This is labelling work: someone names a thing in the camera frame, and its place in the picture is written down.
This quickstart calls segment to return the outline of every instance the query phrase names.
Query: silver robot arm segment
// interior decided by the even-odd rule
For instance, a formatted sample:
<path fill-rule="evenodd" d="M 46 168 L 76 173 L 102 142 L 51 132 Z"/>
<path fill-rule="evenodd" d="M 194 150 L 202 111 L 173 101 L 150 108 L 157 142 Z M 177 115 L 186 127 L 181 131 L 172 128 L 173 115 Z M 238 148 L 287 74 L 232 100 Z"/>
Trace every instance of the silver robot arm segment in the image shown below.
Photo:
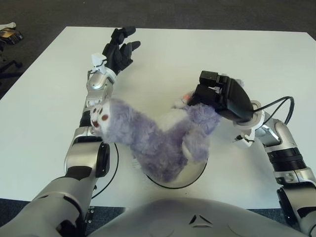
<path fill-rule="evenodd" d="M 270 119 L 256 130 L 256 137 L 265 146 L 276 181 L 282 185 L 277 195 L 287 223 L 316 236 L 316 179 L 288 127 L 278 119 Z"/>

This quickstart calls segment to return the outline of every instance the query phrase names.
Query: plush toy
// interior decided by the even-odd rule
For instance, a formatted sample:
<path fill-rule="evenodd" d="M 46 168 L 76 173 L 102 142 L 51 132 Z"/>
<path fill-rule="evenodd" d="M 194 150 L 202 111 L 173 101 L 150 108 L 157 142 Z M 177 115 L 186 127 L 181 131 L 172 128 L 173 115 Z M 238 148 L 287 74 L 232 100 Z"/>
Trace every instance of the plush toy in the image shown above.
<path fill-rule="evenodd" d="M 189 162 L 206 164 L 209 135 L 221 118 L 211 106 L 188 106 L 189 98 L 177 101 L 158 123 L 122 100 L 110 99 L 91 109 L 91 124 L 105 143 L 128 145 L 149 177 L 171 182 Z"/>

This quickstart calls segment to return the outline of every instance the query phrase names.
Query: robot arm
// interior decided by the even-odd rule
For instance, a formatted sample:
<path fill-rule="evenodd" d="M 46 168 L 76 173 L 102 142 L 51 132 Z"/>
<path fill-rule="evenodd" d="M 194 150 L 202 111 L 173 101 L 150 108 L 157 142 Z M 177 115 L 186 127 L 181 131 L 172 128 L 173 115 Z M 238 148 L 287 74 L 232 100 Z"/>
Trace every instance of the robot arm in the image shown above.
<path fill-rule="evenodd" d="M 65 158 L 64 177 L 48 184 L 11 222 L 0 229 L 0 236 L 84 236 L 84 219 L 99 177 L 109 171 L 110 149 L 94 135 L 90 108 L 108 97 L 120 71 L 132 63 L 131 53 L 140 42 L 122 44 L 135 32 L 134 27 L 115 29 L 103 54 L 92 56 L 88 72 L 88 95 L 80 126 L 76 129 Z"/>
<path fill-rule="evenodd" d="M 299 226 L 304 234 L 316 236 L 316 179 L 305 165 L 286 124 L 260 110 L 260 103 L 250 101 L 242 87 L 228 76 L 203 71 L 199 81 L 188 104 L 211 105 L 217 113 L 232 120 L 242 131 L 235 141 L 239 147 L 250 147 L 255 137 L 261 141 L 276 181 L 282 185 L 277 195 L 288 224 Z M 294 108 L 293 102 L 286 122 Z"/>

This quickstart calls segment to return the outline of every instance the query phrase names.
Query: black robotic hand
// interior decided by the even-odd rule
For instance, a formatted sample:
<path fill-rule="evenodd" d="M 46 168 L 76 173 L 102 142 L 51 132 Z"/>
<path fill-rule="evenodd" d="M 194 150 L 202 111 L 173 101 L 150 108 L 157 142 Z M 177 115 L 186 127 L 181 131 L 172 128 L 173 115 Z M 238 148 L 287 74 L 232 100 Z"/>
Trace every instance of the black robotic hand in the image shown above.
<path fill-rule="evenodd" d="M 111 42 L 108 43 L 102 54 L 107 57 L 106 67 L 115 72 L 116 75 L 127 68 L 133 60 L 131 59 L 132 51 L 140 46 L 140 41 L 123 44 L 124 39 L 135 33 L 136 28 L 133 26 L 115 29 L 111 35 Z"/>

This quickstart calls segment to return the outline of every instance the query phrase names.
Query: white table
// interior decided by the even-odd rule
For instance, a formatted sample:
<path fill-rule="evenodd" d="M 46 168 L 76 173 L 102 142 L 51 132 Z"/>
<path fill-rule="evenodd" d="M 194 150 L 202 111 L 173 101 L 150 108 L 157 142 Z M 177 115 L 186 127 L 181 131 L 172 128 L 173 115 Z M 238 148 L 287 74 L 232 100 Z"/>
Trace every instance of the white table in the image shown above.
<path fill-rule="evenodd" d="M 112 31 L 66 27 L 0 101 L 0 198 L 31 200 L 64 175 L 64 158 L 86 96 L 90 55 L 103 50 Z M 316 43 L 308 34 L 138 29 L 132 40 L 142 45 L 133 52 L 133 65 L 119 75 L 114 97 L 156 118 L 196 87 L 201 70 L 243 79 L 249 97 L 262 104 L 292 95 L 296 107 L 289 128 L 316 172 Z M 284 119 L 287 109 L 277 117 Z M 180 190 L 149 181 L 132 166 L 129 149 L 119 145 L 118 173 L 92 204 L 131 207 L 159 198 L 197 197 L 244 208 L 279 207 L 264 149 L 256 142 L 240 150 L 232 143 L 237 134 L 224 119 L 212 135 L 203 175 Z M 113 169 L 98 182 L 99 189 Z"/>

